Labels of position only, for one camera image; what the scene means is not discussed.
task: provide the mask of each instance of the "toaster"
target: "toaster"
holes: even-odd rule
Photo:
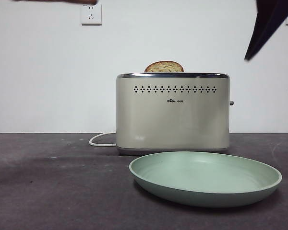
[[[228,75],[128,73],[116,83],[121,154],[229,148]]]

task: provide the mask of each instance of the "dark gray table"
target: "dark gray table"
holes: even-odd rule
[[[231,134],[228,154],[270,164],[283,181],[267,199],[227,209],[149,194],[129,173],[136,157],[91,147],[91,136],[0,134],[0,230],[288,230],[288,134]]]

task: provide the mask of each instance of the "bread slice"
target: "bread slice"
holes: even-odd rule
[[[158,61],[147,66],[145,72],[183,72],[183,67],[175,61]]]

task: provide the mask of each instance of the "white wall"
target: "white wall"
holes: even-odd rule
[[[231,77],[231,132],[288,132],[288,26],[249,63],[254,0],[101,0],[80,6],[0,0],[0,132],[115,130],[115,79],[171,59]]]

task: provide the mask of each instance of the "white cable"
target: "white cable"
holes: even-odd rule
[[[89,144],[91,146],[116,146],[116,143],[109,143],[109,144],[97,144],[97,143],[93,143],[93,140],[95,140],[98,137],[104,136],[104,135],[108,135],[108,134],[115,134],[115,132],[111,132],[111,133],[102,133],[102,134],[98,134],[97,136],[92,137],[89,140]]]

